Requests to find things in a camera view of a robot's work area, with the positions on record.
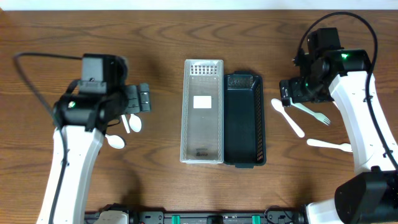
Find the clear perforated plastic basket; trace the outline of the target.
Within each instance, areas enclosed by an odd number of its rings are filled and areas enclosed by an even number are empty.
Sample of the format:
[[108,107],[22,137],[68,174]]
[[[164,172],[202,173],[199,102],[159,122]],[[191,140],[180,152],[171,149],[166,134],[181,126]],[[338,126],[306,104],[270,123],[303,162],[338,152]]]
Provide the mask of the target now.
[[184,65],[180,161],[224,162],[222,60],[187,59]]

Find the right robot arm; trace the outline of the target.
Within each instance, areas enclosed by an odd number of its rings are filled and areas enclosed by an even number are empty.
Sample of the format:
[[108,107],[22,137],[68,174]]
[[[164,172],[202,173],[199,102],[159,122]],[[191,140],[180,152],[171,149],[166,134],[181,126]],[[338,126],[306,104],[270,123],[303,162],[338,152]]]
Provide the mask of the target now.
[[300,76],[280,81],[284,106],[333,102],[354,157],[355,177],[335,196],[305,207],[307,223],[384,223],[397,221],[397,142],[376,92],[365,50],[299,50]]

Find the white plastic fork handle up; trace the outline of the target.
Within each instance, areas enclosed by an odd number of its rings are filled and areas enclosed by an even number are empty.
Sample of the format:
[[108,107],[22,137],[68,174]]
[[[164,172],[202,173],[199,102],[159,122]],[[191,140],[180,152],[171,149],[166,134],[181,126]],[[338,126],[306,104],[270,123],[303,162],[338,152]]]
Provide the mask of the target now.
[[290,127],[294,130],[294,132],[296,133],[296,135],[300,138],[304,138],[305,137],[305,133],[304,131],[299,127],[299,125],[285,112],[285,109],[282,105],[282,102],[280,100],[278,100],[277,98],[273,98],[271,99],[271,105],[272,107],[278,111],[284,118],[285,120],[288,122],[288,124],[290,125]]

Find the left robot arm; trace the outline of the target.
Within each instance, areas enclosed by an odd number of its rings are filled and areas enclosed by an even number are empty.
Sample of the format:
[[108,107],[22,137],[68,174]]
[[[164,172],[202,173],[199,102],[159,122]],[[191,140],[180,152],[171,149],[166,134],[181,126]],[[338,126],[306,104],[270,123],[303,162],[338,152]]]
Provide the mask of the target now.
[[37,223],[134,223],[134,213],[118,205],[85,215],[95,160],[103,142],[115,149],[126,146],[118,135],[87,131],[84,126],[66,125],[53,134],[53,159]]

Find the black perforated plastic basket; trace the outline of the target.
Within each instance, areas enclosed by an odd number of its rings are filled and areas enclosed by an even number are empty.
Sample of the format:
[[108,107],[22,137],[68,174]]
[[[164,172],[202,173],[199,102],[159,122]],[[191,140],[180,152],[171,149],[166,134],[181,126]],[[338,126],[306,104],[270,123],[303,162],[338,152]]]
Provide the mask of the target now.
[[224,163],[252,169],[266,161],[262,77],[249,71],[225,75]]

